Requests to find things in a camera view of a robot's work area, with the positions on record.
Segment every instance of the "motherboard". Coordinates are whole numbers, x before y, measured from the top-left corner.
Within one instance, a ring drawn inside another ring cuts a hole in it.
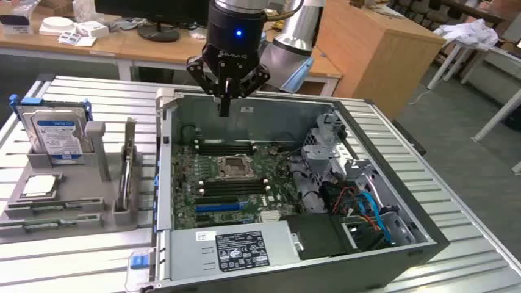
[[[291,147],[273,142],[175,145],[175,228],[269,222],[297,214],[291,154]]]

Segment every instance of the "blue hard drive label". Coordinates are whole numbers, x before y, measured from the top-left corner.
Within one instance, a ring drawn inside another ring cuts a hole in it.
[[[81,144],[77,138],[80,129],[73,121],[37,121],[39,136],[53,164],[75,164],[81,155]]]
[[[269,266],[268,251],[260,231],[216,235],[219,268],[223,272]]]

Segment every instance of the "crumpled white cloth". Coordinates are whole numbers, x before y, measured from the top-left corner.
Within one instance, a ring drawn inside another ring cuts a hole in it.
[[[500,39],[496,31],[485,26],[484,20],[456,24],[455,26],[440,26],[435,33],[447,40],[445,45],[456,40],[484,51],[488,51]]]

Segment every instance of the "monitor stand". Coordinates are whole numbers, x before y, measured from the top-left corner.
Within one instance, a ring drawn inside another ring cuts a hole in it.
[[[168,43],[179,39],[179,32],[172,27],[161,27],[159,21],[156,25],[144,25],[137,28],[139,35],[147,40]]]

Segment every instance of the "wooden cabinet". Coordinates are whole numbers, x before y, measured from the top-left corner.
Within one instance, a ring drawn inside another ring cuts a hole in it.
[[[371,99],[396,118],[444,42],[407,18],[328,0],[317,46],[344,75],[335,96]]]

